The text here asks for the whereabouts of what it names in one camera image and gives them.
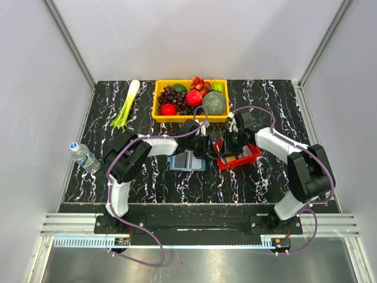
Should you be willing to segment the red plastic card tray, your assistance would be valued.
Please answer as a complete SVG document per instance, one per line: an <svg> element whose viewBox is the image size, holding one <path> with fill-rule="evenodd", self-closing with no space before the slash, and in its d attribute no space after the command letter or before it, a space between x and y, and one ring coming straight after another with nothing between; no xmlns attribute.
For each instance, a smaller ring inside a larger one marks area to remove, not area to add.
<svg viewBox="0 0 377 283"><path fill-rule="evenodd" d="M255 154L254 156L243 157L243 152L242 152L238 156L219 157L217 159L219 170L222 172L224 170L233 170L243 165L253 164L256 161L256 159L262 155L260 149L257 146L255 147L258 153Z"/></svg>

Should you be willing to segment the blue leather card holder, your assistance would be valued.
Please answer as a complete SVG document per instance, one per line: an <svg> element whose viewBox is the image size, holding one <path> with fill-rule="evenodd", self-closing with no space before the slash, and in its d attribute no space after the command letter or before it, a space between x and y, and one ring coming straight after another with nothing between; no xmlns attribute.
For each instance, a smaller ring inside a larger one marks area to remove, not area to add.
<svg viewBox="0 0 377 283"><path fill-rule="evenodd" d="M186 150L175 156L168 157L169 170L171 171L204 171L206 161L197 159L192 151Z"/></svg>

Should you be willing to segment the black VIP card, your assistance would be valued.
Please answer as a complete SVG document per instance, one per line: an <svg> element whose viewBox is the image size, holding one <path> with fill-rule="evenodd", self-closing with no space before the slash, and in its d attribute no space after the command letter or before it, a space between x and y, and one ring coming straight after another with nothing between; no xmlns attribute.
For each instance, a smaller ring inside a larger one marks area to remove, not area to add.
<svg viewBox="0 0 377 283"><path fill-rule="evenodd" d="M181 153L174 157L174 168L177 170L187 169L187 153Z"/></svg>

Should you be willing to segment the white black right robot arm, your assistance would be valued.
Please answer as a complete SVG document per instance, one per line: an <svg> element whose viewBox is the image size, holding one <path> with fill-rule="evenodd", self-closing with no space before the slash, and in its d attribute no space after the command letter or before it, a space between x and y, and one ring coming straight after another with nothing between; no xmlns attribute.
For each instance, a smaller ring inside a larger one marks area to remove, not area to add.
<svg viewBox="0 0 377 283"><path fill-rule="evenodd" d="M287 165L289 191L275 204L274 212L267 220L272 232L282 233L288 228L289 219L303 212L321 195L333 193L335 178L321 145L296 142L276 131L274 123L256 122L245 107L230 113L228 119L230 126L223 133L221 145L215 147L219 158L238 156L245 146L252 145L268 151Z"/></svg>

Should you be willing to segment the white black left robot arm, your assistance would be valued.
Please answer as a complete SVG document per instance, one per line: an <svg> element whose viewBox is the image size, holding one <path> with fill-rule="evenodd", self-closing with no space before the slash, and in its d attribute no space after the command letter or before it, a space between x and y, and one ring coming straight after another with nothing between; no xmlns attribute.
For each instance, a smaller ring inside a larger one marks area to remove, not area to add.
<svg viewBox="0 0 377 283"><path fill-rule="evenodd" d="M211 137L206 134L208 121L186 120L172 136L145 136L133 131L123 133L105 155L107 168L108 200L110 214L107 226L115 233L123 232L128 225L124 216L128 212L131 182L141 172L145 160L154 156L177 156L192 152L199 160L216 160L217 153Z"/></svg>

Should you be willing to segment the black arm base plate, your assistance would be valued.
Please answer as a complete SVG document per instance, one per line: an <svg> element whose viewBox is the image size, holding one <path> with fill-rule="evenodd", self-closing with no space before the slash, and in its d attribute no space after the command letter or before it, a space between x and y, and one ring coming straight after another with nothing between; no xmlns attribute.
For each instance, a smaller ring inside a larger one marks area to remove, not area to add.
<svg viewBox="0 0 377 283"><path fill-rule="evenodd" d="M258 215L169 215L136 214L126 220L155 231L238 231L252 235L301 235L303 229L298 219L272 224L268 216Z"/></svg>

